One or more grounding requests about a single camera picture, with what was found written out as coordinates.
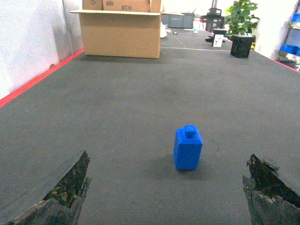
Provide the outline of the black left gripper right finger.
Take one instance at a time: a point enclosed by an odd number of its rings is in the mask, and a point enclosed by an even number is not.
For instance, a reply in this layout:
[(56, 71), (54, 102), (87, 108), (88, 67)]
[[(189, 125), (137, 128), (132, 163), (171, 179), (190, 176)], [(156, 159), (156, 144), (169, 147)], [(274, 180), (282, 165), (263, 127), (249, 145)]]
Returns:
[(270, 160), (252, 154), (247, 161), (250, 176), (243, 176), (243, 190), (253, 225), (298, 225), (300, 195), (278, 176)]

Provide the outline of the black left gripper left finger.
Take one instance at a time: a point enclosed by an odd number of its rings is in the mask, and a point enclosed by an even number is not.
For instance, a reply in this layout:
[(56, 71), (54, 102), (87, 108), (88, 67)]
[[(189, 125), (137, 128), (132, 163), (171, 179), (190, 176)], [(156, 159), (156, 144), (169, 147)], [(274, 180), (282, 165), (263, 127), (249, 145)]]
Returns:
[(64, 159), (18, 157), (0, 169), (2, 225), (76, 225), (89, 189), (87, 152)]

